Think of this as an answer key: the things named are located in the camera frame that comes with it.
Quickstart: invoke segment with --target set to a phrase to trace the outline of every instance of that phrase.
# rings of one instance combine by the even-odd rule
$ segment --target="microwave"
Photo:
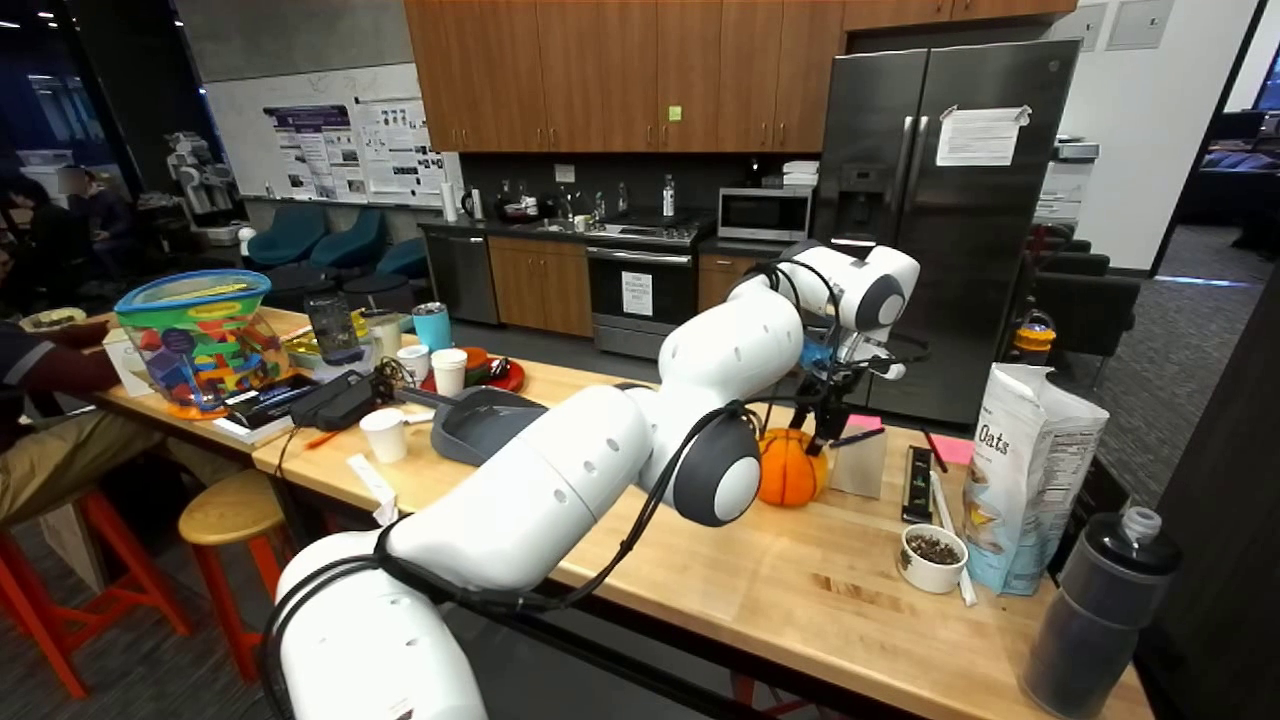
[[[792,246],[810,241],[811,187],[719,187],[718,237]]]

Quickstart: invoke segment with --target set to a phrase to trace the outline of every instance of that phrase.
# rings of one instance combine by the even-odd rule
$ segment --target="orange pumpkin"
[[[760,440],[760,501],[780,508],[804,508],[827,490],[823,451],[810,457],[810,431],[772,427]]]

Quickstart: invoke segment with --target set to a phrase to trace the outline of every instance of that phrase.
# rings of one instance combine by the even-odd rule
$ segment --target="backsplash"
[[[760,176],[780,176],[786,161],[798,156],[463,156],[470,187],[482,187],[484,211],[505,184],[514,193],[556,193],[556,165],[576,170],[576,210],[588,211],[596,193],[604,193],[607,211],[617,211],[620,184],[627,187],[633,211],[655,211],[665,176],[677,176],[677,211],[718,218],[718,197],[724,184],[751,184],[751,161]]]

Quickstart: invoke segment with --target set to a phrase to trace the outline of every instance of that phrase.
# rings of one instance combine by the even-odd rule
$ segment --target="whiteboard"
[[[209,84],[206,99],[239,197],[442,210],[463,187],[414,64]]]

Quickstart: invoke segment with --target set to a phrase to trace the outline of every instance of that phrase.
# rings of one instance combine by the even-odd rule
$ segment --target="red stool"
[[[88,492],[78,503],[86,513],[86,526],[104,539],[104,547],[120,557],[125,575],[113,579],[86,609],[58,603],[46,579],[38,575],[38,569],[29,566],[29,557],[20,551],[20,544],[8,531],[0,531],[0,599],[17,618],[17,626],[42,646],[46,660],[54,663],[70,697],[86,701],[88,684],[74,663],[74,652],[81,646],[98,640],[138,609],[155,609],[178,635],[188,635],[193,619],[178,603],[153,557],[118,518],[118,508],[102,492]]]
[[[255,680],[255,646],[260,632],[239,619],[235,591],[219,569],[215,547],[250,544],[254,569],[269,595],[277,595],[283,562],[283,513],[277,490],[260,471],[243,471],[219,484],[209,484],[178,521],[182,538],[193,544],[202,575],[214,595],[214,611],[228,635],[235,674]]]

